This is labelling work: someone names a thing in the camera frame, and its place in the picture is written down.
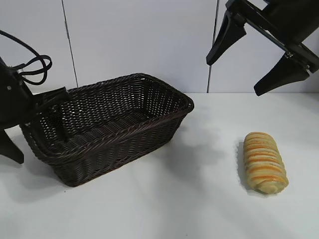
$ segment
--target bread roll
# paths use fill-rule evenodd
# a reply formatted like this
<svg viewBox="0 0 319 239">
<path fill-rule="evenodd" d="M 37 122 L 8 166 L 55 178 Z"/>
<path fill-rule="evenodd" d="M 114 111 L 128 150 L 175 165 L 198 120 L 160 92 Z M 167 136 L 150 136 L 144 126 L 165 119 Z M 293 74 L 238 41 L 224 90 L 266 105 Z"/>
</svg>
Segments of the bread roll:
<svg viewBox="0 0 319 239">
<path fill-rule="evenodd" d="M 244 163 L 248 185 L 254 190 L 275 194 L 289 184 L 277 144 L 269 134 L 252 132 L 245 137 Z"/>
</svg>

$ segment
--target wicker basket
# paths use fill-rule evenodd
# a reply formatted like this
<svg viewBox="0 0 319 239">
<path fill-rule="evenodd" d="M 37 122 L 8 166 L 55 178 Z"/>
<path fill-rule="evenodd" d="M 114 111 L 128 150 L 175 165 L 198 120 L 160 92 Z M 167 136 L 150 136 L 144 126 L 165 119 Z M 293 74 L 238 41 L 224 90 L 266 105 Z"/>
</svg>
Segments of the wicker basket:
<svg viewBox="0 0 319 239">
<path fill-rule="evenodd" d="M 194 108 L 188 96 L 142 73 L 69 93 L 72 101 L 20 127 L 36 157 L 72 187 L 163 146 Z"/>
</svg>

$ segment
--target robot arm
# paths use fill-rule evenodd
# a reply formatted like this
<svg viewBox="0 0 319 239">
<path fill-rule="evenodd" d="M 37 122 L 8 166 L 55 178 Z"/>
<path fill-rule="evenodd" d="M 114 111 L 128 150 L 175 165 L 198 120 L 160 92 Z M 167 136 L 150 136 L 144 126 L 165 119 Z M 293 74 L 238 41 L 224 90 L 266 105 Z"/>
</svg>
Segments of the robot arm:
<svg viewBox="0 0 319 239">
<path fill-rule="evenodd" d="M 275 67 L 255 86 L 258 96 L 277 87 L 304 81 L 319 69 L 319 58 L 302 42 L 319 27 L 318 0 L 266 0 L 260 10 L 247 0 L 229 0 L 220 32 L 207 55 L 214 64 L 246 35 L 247 23 L 285 51 Z"/>
<path fill-rule="evenodd" d="M 51 105 L 69 100 L 69 94 L 65 88 L 61 88 L 33 95 L 26 83 L 33 85 L 43 84 L 47 77 L 47 71 L 52 66 L 51 58 L 46 55 L 39 55 L 30 46 L 6 32 L 0 30 L 0 34 L 23 45 L 35 54 L 35 58 L 31 59 L 28 63 L 15 67 L 7 66 L 0 58 L 0 154 L 18 163 L 23 163 L 23 153 L 11 141 L 4 129 L 31 121 Z M 46 65 L 44 60 L 48 60 L 49 64 Z M 20 69 L 35 61 L 40 61 L 43 68 L 36 71 L 19 72 Z M 40 82 L 32 82 L 24 77 L 25 75 L 37 74 L 43 74 Z"/>
</svg>

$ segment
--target black robotic arm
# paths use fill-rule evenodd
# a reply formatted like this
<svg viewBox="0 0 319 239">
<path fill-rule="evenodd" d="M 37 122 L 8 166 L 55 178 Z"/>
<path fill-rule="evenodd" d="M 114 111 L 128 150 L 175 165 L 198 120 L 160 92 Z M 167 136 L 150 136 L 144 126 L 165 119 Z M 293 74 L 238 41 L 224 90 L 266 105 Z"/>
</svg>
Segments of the black robotic arm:
<svg viewBox="0 0 319 239">
<path fill-rule="evenodd" d="M 319 69 L 319 58 L 302 42 L 319 27 L 318 0 L 266 0 L 260 10 L 247 0 L 229 0 L 220 32 L 207 55 L 214 64 L 246 35 L 247 23 L 285 51 L 275 67 L 255 86 L 258 96 L 277 87 L 306 80 Z"/>
</svg>

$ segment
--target basket rim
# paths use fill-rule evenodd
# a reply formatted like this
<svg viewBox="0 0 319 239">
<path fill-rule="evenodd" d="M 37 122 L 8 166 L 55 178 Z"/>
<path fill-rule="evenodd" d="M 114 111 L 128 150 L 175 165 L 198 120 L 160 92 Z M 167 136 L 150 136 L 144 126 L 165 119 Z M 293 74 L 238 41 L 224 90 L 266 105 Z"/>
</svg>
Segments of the basket rim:
<svg viewBox="0 0 319 239">
<path fill-rule="evenodd" d="M 106 85 L 106 84 L 114 84 L 114 83 L 120 83 L 122 81 L 127 81 L 128 77 L 130 78 L 145 78 L 145 79 L 152 79 L 153 81 L 157 82 L 158 84 L 164 86 L 165 88 L 171 90 L 172 92 L 178 94 L 181 98 L 184 99 L 185 105 L 181 108 L 179 108 L 176 111 L 172 111 L 166 115 L 162 115 L 156 118 L 151 118 L 149 120 L 146 120 L 144 122 L 132 125 L 131 127 L 128 127 L 126 129 L 120 130 L 116 133 L 106 135 L 104 137 L 101 137 L 99 139 L 93 140 L 86 145 L 82 145 L 81 147 L 73 148 L 70 150 L 66 150 L 64 152 L 52 152 L 50 151 L 44 143 L 40 140 L 40 137 L 37 135 L 36 131 L 32 129 L 30 126 L 27 126 L 26 124 L 21 124 L 20 128 L 22 129 L 22 132 L 27 139 L 27 141 L 31 140 L 34 142 L 35 146 L 41 151 L 41 153 L 47 158 L 47 159 L 71 159 L 75 158 L 75 160 L 84 154 L 87 154 L 90 151 L 96 151 L 99 150 L 100 148 L 105 148 L 105 146 L 113 145 L 119 141 L 126 140 L 129 137 L 134 136 L 135 134 L 145 131 L 147 129 L 156 127 L 158 125 L 167 123 L 173 119 L 179 118 L 181 116 L 185 116 L 188 113 L 190 113 L 194 109 L 194 102 L 193 100 L 188 97 L 186 94 L 182 93 L 181 91 L 177 90 L 176 88 L 172 87 L 168 83 L 145 73 L 135 73 L 135 74 L 130 74 L 126 76 L 121 76 L 101 82 L 97 82 L 91 85 L 86 85 L 82 86 L 79 88 L 73 88 L 70 89 L 69 92 L 80 92 L 80 91 L 85 91 L 88 88 L 92 89 L 94 87 L 101 87 L 101 84 Z"/>
</svg>

